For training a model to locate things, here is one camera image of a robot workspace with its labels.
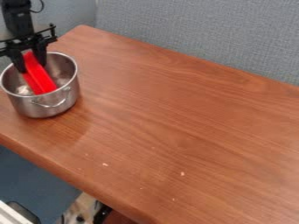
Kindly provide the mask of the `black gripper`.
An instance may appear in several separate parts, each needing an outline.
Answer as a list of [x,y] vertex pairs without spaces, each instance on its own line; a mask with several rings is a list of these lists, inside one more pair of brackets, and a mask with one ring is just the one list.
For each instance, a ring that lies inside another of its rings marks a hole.
[[0,56],[9,57],[20,73],[25,73],[24,56],[21,51],[32,49],[40,65],[46,65],[46,46],[57,40],[56,25],[36,24],[33,13],[40,13],[44,8],[32,10],[30,0],[0,0],[0,12],[4,18],[4,29],[0,31]]

